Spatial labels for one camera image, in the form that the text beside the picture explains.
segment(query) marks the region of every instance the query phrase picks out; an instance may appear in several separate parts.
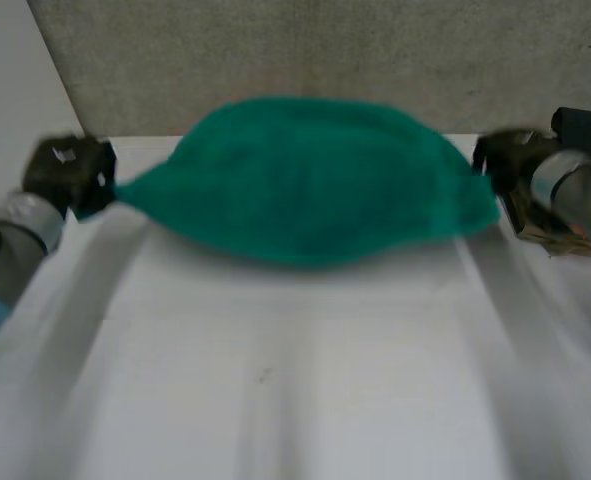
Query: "white surface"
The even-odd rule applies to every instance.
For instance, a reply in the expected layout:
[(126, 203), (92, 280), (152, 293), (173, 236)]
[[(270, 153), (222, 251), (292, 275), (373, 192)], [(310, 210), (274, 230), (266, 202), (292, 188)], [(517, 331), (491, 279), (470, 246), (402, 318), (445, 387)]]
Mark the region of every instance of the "white surface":
[[(175, 141), (117, 139), (120, 173)], [(63, 248), (77, 266), (10, 326), (48, 307), (49, 334), (0, 354), (18, 478), (591, 479), (591, 311), (558, 278), (591, 295), (591, 262), (509, 241), (519, 268), (494, 275), (503, 253), (458, 242), (284, 272), (126, 208)]]
[[(0, 197), (19, 183), (40, 136), (78, 130), (28, 5), (25, 0), (0, 0)], [(82, 253), (79, 247), (92, 238), (92, 229), (78, 232), (75, 225), (69, 227), (66, 238), (76, 237), (76, 242), (65, 241), (64, 255), (49, 262), (22, 302), (22, 318), (16, 317), (0, 335), (0, 479), (12, 478), (9, 472), (28, 453), (30, 427), (38, 421), (28, 409), (16, 405), (41, 352), (41, 342), (47, 338), (46, 327), (57, 319), (54, 312), (45, 310), (52, 300), (50, 294), (58, 286), (65, 290), (67, 280), (74, 278), (74, 266)]]
[(0, 0), (0, 195), (39, 137), (79, 128), (26, 1)]

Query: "concrete wall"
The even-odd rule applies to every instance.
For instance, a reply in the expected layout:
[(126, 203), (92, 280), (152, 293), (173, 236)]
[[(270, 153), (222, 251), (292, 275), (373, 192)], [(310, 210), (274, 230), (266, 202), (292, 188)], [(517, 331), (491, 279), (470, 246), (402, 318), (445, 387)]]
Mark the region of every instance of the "concrete wall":
[(445, 132), (591, 109), (591, 0), (29, 0), (82, 123), (181, 134), (260, 94), (364, 98)]

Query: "gray robot arm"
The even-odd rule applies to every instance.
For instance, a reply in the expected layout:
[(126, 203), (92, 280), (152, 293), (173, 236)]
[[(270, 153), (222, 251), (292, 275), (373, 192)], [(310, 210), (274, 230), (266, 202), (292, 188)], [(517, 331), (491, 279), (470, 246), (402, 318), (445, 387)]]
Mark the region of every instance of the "gray robot arm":
[(62, 215), (37, 195), (16, 192), (0, 203), (0, 326), (57, 247), (63, 227)]
[(112, 201), (114, 172), (108, 142), (63, 137), (38, 145), (22, 188), (0, 202), (0, 327), (57, 249), (67, 211), (87, 216)]
[(560, 150), (544, 159), (531, 180), (533, 198), (591, 238), (591, 158)]

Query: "green towel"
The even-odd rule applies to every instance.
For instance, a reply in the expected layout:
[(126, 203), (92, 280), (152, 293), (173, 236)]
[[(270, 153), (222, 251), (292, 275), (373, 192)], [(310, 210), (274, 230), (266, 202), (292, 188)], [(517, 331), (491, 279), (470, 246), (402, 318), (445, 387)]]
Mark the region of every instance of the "green towel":
[(489, 180), (393, 108), (312, 98), (226, 105), (117, 199), (199, 243), (325, 265), (498, 220)]

